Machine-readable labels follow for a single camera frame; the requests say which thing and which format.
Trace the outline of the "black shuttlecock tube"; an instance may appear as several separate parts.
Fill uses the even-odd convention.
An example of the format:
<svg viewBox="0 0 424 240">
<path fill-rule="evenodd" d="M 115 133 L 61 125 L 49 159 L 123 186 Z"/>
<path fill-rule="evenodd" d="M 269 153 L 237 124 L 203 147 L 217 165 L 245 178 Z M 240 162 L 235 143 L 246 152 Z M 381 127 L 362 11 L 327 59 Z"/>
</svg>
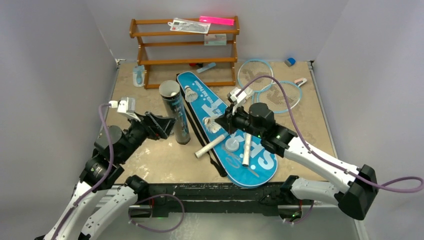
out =
<svg viewBox="0 0 424 240">
<path fill-rule="evenodd" d="M 191 136 L 180 85 L 175 80 L 166 80 L 160 84 L 158 90 L 168 115 L 176 119 L 173 128 L 176 142 L 186 145 L 191 140 Z M 171 98 L 172 92 L 178 93 L 175 98 Z"/>
</svg>

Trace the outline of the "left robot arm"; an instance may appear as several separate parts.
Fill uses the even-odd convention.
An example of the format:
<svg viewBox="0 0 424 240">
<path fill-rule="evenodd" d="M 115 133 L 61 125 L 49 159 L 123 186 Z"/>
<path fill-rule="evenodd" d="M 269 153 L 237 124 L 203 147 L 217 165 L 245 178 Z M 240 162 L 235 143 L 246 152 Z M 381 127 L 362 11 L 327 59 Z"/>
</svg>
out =
<svg viewBox="0 0 424 240">
<path fill-rule="evenodd" d="M 128 121 L 127 129 L 110 125 L 101 131 L 65 211 L 47 234 L 39 236 L 40 240 L 96 240 L 130 205 L 148 201 L 149 184 L 133 175 L 109 201 L 96 208 L 124 172 L 122 166 L 142 143 L 147 139 L 167 139 L 176 123 L 175 118 L 151 112 L 132 113 Z"/>
</svg>

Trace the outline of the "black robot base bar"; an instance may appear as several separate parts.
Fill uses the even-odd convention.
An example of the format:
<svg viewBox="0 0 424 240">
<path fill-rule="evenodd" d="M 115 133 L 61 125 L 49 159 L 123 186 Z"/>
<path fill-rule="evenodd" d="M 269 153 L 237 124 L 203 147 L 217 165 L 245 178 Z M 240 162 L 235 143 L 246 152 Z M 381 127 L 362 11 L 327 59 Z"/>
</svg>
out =
<svg viewBox="0 0 424 240">
<path fill-rule="evenodd" d="M 283 188 L 283 182 L 268 182 L 243 188 L 229 182 L 150 183 L 137 197 L 137 205 L 152 207 L 155 218 L 170 213 L 261 214 L 266 217 L 301 216 L 299 200 Z"/>
</svg>

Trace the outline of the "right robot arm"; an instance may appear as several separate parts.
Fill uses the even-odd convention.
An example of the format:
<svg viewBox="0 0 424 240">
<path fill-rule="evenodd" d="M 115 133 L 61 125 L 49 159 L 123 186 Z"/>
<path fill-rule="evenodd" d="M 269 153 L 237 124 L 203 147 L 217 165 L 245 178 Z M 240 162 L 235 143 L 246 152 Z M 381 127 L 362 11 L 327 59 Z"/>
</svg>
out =
<svg viewBox="0 0 424 240">
<path fill-rule="evenodd" d="M 300 177 L 290 180 L 280 191 L 284 202 L 317 200 L 338 206 L 355 220 L 365 219 L 378 194 L 374 186 L 377 176 L 371 166 L 343 162 L 303 142 L 299 134 L 276 122 L 274 112 L 265 103 L 254 103 L 248 111 L 242 106 L 236 111 L 228 107 L 214 121 L 230 134 L 240 130 L 260 138 L 266 151 L 299 163 L 326 179 L 326 182 Z"/>
</svg>

